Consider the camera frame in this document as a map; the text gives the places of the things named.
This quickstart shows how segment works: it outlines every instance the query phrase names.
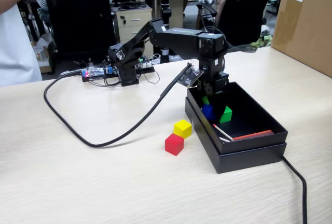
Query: red cube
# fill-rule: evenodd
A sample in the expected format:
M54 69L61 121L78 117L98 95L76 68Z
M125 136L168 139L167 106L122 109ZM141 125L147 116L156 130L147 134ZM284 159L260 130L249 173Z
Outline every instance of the red cube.
M165 140L165 151L177 156L183 150L184 139L172 133Z

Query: pencil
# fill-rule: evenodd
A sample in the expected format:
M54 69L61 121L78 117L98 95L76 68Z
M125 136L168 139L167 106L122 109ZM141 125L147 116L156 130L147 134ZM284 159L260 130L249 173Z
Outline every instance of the pencil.
M224 139L224 138L222 138L222 137L219 137L219 138L220 138L220 140L222 140L222 141L224 141L224 142L227 142L227 143L231 142L231 141L228 140L228 139Z
M222 129L220 129L218 126L216 126L215 124L213 124L213 127L215 129L217 129L218 131L220 131L221 133L223 133L226 137L228 137L230 140L234 141L233 138L231 136L229 136L226 132L224 132Z

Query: green cube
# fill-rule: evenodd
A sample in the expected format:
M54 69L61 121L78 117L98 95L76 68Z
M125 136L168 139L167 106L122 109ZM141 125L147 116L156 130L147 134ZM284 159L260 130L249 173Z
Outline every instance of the green cube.
M232 119L232 113L233 111L228 106L226 106L224 114L220 118L219 123L225 123L230 121Z
M204 104L204 105L209 105L209 104L210 104L207 96L204 96L204 97L202 98L202 101L203 101L203 104Z

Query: wire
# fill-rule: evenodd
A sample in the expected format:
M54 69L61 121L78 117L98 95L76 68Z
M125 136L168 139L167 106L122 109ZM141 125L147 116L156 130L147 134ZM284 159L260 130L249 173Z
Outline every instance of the wire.
M214 27L214 26L207 26L207 27L205 27L205 28L203 28L203 29L201 29L201 30L206 30L207 32L209 32L209 31L207 30L207 28L209 28L209 29L213 29L213 30L215 30L215 31L219 31L219 33L222 34L222 35L225 37L225 43L228 45L228 47L229 47L229 48L233 48L233 47L234 47L231 43L229 43L229 42L227 41L225 34L224 34L220 29L218 29L218 28L216 28L216 27Z
M123 133L121 136L106 142L106 143L102 143L102 144L92 144L90 142L88 142L87 140L85 140L81 135L79 135L74 128L71 127L71 125L54 109L54 107L50 104L50 102L47 99L47 91L55 84L57 83L57 81L68 77L68 76L74 76L74 75L80 75L80 72L72 72L72 73L68 73L65 74L64 76L61 76L57 79L55 79L54 81L51 82L50 85L48 85L44 91L44 100L46 102L46 104L49 106L49 108L51 108L51 110L55 113L55 115L57 115L59 117L59 119L71 130L71 132L78 137L78 139L80 139L84 144L93 147L93 148L100 148L100 147L104 147L104 146L108 146L111 145L121 139L123 139L124 137L128 136L130 133L132 133L134 130L136 130L137 127L139 127L151 114L152 112L157 108L157 106L160 104L160 102L162 101L162 99L167 95L167 93L172 89L172 87L177 83L177 81L180 79L180 77L183 75L183 73L191 67L191 63L188 63L187 66L172 80L172 82L165 88L165 90L162 92L162 94L160 95L159 99L156 101L156 103L153 105L153 107L150 109L150 111L136 124L134 125L131 129L129 129L128 131L126 131L125 133Z
M90 83L90 84L92 84L92 85L95 85L95 86L97 86L97 87L112 87L112 86L116 86L116 85L119 85L120 83L121 83L121 81L118 81L118 82L116 82L116 83L114 83L114 84L105 84L105 85L102 85L102 84L99 84L99 83L97 83L97 82L94 82L94 81L91 81L91 80L88 80L87 78L85 78L85 77L82 77L86 82L88 82L88 83Z
M145 8L146 4L143 4L141 2L127 2L123 3L118 11L125 11L125 10L133 10L133 9L142 9Z
M232 44L230 44L227 39L226 39L226 36L225 34L219 30L218 28L214 27L214 26L207 26L201 30L207 30L207 28L210 28L210 29L213 29L213 30L216 30L216 31L219 31L221 34L224 35L225 37L225 43L227 44L227 46L229 47L229 49L225 50L224 53L222 55L225 55L227 53L232 53L232 52L236 52L236 51L242 51L242 52L246 52L246 53L254 53L257 51L257 47L256 46L253 46L253 45L239 45L239 46L233 46Z
M156 72L157 75L158 75L158 81L157 81L157 82L149 81L148 78L146 78L146 76L145 76L144 70L143 70L143 75L144 75L145 79L146 79L148 82L150 82L150 83L152 83L152 84L157 84L157 83L160 81L160 76L159 76L159 74L158 74L158 72L157 72L156 70L155 70L155 72Z
M302 222L303 224L308 223L307 217L307 182L305 178L291 165L290 162L283 156L282 160L288 165L288 167L301 179L302 181Z

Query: black box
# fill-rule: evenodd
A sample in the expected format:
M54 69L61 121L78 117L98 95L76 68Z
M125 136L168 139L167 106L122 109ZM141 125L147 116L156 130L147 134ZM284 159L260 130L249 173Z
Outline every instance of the black box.
M236 82L229 83L232 120L217 124L204 116L197 88L188 89L186 114L218 173L278 162L287 143L287 131ZM241 136L271 130L273 135L223 143L216 123L230 136Z

